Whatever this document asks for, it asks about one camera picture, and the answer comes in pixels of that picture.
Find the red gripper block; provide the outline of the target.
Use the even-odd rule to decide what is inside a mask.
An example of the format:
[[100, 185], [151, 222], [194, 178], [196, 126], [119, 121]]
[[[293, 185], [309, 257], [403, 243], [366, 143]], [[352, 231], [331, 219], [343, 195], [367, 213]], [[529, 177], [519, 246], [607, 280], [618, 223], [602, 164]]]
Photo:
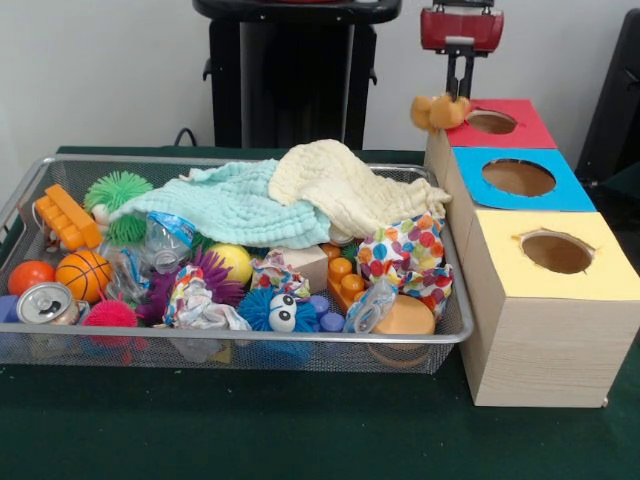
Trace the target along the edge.
[[[457, 99], [456, 52], [471, 51], [480, 56], [493, 53], [504, 29], [504, 12], [493, 3], [434, 3], [420, 15], [421, 46], [424, 50], [448, 54], [446, 91]], [[474, 55], [465, 56], [464, 76], [460, 80], [460, 96], [470, 99]]]

